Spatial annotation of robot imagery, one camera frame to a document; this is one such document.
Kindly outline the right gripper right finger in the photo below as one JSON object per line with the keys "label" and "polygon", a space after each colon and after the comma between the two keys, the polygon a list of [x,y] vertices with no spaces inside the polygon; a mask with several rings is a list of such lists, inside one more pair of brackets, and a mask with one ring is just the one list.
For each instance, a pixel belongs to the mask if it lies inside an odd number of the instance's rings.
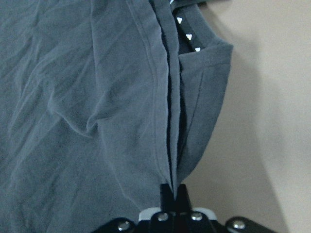
{"label": "right gripper right finger", "polygon": [[192,230],[192,207],[185,184],[181,184],[177,190],[175,200],[176,216],[175,216],[175,232],[191,233]]}

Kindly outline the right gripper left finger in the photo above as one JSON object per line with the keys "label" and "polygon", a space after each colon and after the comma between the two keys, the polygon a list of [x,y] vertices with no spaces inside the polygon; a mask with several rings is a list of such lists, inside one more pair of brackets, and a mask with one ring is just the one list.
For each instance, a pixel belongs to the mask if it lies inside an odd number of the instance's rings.
{"label": "right gripper left finger", "polygon": [[173,233],[175,224],[174,198],[168,184],[160,185],[159,232]]}

